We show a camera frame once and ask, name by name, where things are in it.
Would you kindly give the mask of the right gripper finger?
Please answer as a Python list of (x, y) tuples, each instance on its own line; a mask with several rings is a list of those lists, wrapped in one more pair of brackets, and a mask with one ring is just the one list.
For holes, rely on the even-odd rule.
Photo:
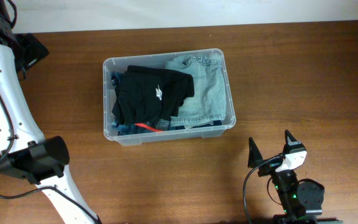
[(252, 137), (249, 138), (248, 168), (256, 168), (263, 163), (264, 159)]
[(289, 132), (288, 129), (285, 130), (285, 141), (289, 146), (300, 144), (300, 142), (295, 139), (295, 137), (291, 134), (291, 132)]

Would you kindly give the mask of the dark teal shirt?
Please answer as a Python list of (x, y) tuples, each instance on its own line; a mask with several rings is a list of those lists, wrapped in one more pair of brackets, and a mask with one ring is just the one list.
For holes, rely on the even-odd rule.
[(215, 120), (215, 121), (210, 121), (208, 123), (203, 123), (197, 126), (192, 126), (192, 125), (188, 125), (188, 126), (170, 126), (169, 127), (169, 131), (174, 131), (174, 130), (181, 130), (181, 129), (193, 129), (193, 128), (204, 128), (204, 127), (210, 127), (210, 126), (220, 126), (222, 125), (222, 121), (221, 120)]

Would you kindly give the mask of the light grey jeans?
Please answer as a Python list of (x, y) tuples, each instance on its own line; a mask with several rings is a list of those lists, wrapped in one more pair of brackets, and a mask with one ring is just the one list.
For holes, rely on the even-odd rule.
[(199, 126), (226, 119), (227, 99), (222, 57), (217, 53), (181, 55), (168, 61), (165, 68), (190, 74), (195, 94), (186, 98), (171, 118), (170, 126)]

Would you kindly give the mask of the black shorts red waistband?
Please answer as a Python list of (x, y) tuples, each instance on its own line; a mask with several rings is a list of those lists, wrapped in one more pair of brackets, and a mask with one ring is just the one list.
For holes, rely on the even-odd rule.
[(159, 119), (158, 121), (146, 121), (144, 123), (135, 123), (134, 125), (147, 132), (159, 133), (169, 130), (170, 121)]

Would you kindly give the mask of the blue denim jeans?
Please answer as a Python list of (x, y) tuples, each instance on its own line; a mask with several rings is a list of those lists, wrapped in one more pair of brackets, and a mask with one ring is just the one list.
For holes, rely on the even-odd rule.
[(135, 123), (158, 121), (163, 118), (163, 89), (167, 81), (164, 70), (130, 67), (124, 73), (112, 72), (111, 84), (116, 101), (111, 113), (111, 126), (118, 134), (151, 133)]

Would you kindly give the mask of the black garment white logo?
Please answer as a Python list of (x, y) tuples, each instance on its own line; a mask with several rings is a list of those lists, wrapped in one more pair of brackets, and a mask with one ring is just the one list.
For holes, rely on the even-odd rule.
[(111, 83), (112, 114), (120, 125), (170, 121), (195, 95), (193, 77), (176, 70), (130, 65), (123, 73), (112, 72)]

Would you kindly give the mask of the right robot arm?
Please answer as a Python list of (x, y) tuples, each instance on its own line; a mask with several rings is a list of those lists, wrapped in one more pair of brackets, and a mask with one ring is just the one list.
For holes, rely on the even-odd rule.
[(323, 213), (325, 188), (312, 179), (299, 180), (295, 169), (304, 164), (307, 150), (301, 141), (296, 140), (289, 130), (285, 130), (283, 151), (269, 159), (264, 159), (253, 138), (249, 138), (248, 168), (251, 171), (244, 179), (242, 197), (245, 215), (251, 223), (247, 207), (247, 182), (256, 172), (259, 177), (268, 176), (268, 184), (273, 183), (278, 193), (278, 204), (283, 208), (283, 215), (274, 215), (273, 223), (342, 223), (342, 220), (328, 218), (319, 220)]

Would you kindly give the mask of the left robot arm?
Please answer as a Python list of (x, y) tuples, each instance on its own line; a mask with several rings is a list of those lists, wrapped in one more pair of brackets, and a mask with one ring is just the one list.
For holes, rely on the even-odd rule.
[(0, 1), (0, 174), (25, 179), (43, 192), (65, 223), (100, 223), (70, 174), (70, 156), (60, 136), (45, 138), (25, 100), (18, 73), (48, 55), (32, 34), (14, 34), (17, 17)]

